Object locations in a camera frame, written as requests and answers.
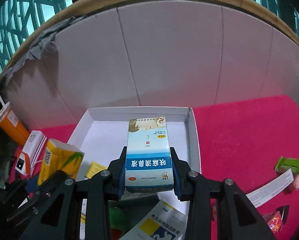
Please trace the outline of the yellow green tissue pack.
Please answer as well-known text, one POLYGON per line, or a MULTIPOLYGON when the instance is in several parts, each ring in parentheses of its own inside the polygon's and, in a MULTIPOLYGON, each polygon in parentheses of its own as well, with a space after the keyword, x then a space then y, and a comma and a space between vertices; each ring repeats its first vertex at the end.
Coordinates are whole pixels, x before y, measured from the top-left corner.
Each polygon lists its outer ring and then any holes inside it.
POLYGON ((49 139, 45 146, 37 185, 43 184, 58 170, 75 179, 84 156, 85 154, 74 145, 49 139))

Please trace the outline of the red cigarette box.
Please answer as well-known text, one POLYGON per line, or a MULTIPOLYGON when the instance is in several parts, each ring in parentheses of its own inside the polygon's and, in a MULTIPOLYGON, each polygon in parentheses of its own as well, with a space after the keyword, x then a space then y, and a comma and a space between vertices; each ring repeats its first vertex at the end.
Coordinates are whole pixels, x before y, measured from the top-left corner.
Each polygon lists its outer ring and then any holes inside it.
POLYGON ((272 233, 278 233, 286 224, 290 205, 278 207, 274 212, 263 214, 262 217, 269 226, 272 233))

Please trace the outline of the blue white nasal drop box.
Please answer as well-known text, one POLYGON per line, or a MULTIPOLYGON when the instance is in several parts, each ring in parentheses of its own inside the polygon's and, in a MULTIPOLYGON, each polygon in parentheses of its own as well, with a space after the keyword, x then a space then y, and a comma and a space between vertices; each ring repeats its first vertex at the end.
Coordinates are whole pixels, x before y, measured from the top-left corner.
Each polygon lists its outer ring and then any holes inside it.
POLYGON ((130 193, 173 189, 173 169, 166 118, 130 119, 125 188, 130 193))

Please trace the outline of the navy white medicine box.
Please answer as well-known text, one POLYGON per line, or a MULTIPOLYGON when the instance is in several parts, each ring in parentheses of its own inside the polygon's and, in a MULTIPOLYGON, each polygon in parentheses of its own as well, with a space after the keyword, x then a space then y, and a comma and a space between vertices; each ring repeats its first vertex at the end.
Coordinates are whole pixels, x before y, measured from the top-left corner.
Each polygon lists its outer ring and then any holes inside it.
POLYGON ((167 202, 158 204, 120 239, 171 240, 178 239, 186 231, 187 216, 167 202))

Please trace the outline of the orange paper cup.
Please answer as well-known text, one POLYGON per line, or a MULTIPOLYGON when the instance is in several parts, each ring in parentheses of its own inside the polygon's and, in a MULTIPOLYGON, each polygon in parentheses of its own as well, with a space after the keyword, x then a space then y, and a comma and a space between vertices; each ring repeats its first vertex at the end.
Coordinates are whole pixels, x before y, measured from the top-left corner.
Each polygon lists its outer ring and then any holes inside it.
POLYGON ((10 102, 0 110, 0 127, 19 146, 24 146, 30 136, 29 131, 12 110, 10 102))

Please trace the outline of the white cardboard tray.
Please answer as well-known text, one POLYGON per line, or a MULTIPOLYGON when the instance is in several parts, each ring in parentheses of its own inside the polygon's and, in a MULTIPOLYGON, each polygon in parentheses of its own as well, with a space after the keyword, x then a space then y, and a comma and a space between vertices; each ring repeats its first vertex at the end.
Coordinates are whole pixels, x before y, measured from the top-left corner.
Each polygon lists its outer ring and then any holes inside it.
POLYGON ((163 140, 158 134, 163 129, 178 158, 200 172, 198 133, 191 108, 105 107, 87 109, 68 140, 85 154, 76 179, 84 180, 93 161, 108 166, 125 146, 131 146, 135 154, 153 152, 163 140))

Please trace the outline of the white paper leaflet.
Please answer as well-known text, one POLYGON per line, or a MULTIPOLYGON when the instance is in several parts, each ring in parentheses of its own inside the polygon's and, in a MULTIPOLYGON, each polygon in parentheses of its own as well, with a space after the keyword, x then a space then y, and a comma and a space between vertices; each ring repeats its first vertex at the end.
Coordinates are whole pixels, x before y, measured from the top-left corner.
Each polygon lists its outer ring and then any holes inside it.
POLYGON ((281 193, 293 181, 294 177, 292 170, 288 169, 279 177, 275 178, 259 189, 248 193, 246 196, 250 200, 250 202, 252 202, 254 207, 258 208, 281 193))

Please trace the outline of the yellow white barcode box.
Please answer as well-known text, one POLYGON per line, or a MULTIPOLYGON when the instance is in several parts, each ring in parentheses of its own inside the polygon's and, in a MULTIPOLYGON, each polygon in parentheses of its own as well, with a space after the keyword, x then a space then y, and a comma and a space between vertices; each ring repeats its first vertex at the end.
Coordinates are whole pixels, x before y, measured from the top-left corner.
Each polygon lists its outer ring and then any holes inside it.
POLYGON ((92 178, 95 174, 106 170, 107 167, 105 167, 104 165, 98 164, 94 161, 92 161, 89 165, 89 168, 87 169, 86 173, 85 173, 85 178, 86 179, 90 179, 92 178))

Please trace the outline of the green snack packet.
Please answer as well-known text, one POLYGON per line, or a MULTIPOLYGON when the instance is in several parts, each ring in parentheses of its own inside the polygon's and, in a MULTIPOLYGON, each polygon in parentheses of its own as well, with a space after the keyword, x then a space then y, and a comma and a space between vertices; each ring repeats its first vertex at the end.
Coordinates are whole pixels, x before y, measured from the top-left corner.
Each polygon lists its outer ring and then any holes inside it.
POLYGON ((278 173, 284 173, 289 169, 293 174, 299 174, 299 159, 280 157, 274 168, 278 173))

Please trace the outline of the white orange device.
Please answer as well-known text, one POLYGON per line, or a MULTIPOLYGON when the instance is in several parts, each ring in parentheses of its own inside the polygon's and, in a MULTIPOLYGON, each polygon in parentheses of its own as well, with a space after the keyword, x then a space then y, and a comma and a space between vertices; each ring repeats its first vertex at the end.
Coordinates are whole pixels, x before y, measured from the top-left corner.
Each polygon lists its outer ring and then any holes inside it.
POLYGON ((32 176, 34 168, 38 163, 38 157, 46 142, 47 137, 43 132, 33 130, 26 140, 23 149, 17 152, 16 171, 23 176, 32 176))

